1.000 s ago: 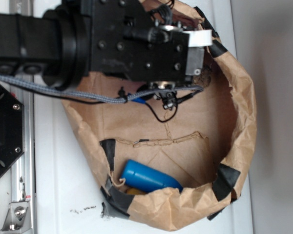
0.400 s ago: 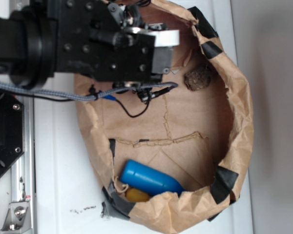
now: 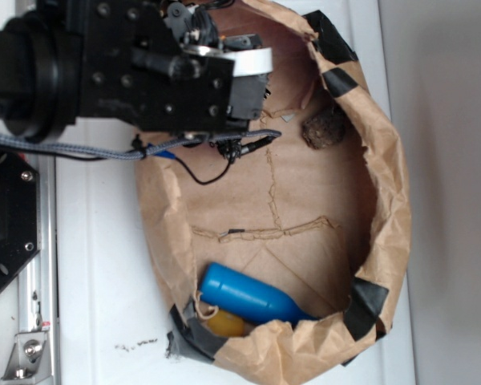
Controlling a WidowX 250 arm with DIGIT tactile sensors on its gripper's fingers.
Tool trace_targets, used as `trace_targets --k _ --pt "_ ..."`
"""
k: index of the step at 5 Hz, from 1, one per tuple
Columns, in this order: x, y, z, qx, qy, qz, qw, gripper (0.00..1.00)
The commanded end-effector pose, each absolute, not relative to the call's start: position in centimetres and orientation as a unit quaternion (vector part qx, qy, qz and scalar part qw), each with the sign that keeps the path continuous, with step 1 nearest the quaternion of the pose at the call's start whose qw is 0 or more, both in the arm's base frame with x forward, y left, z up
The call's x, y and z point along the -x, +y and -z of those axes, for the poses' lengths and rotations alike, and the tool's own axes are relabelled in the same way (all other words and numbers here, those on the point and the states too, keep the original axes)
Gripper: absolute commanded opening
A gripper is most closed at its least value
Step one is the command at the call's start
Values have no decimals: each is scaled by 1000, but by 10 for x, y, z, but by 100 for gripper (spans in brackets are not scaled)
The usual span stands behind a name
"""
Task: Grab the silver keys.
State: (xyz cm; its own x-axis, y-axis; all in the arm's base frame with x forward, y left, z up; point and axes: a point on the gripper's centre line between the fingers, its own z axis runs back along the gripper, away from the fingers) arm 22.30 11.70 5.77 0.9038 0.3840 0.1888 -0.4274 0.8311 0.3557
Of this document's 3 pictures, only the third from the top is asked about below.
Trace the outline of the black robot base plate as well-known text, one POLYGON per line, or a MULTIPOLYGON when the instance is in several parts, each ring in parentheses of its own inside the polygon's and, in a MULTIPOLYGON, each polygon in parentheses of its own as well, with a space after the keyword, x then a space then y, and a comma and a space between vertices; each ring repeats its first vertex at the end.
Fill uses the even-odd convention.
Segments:
POLYGON ((38 173, 0 150, 0 293, 38 252, 38 173))

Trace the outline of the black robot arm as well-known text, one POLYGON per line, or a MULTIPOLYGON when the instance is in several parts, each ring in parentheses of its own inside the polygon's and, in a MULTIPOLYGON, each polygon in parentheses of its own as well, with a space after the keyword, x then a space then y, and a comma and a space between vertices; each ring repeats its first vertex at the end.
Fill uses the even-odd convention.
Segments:
POLYGON ((78 118, 144 132, 242 134, 262 112, 273 55, 221 36, 229 1, 39 1, 0 30, 0 120, 38 143, 78 118))

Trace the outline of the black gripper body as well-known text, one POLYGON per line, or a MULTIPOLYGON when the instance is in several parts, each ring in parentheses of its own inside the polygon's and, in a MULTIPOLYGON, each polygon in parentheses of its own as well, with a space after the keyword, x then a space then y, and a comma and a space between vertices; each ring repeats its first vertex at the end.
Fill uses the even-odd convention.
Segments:
POLYGON ((174 136, 241 134, 260 117, 272 51, 256 34, 223 37, 212 19, 230 4, 70 1, 82 41, 78 116, 174 136))

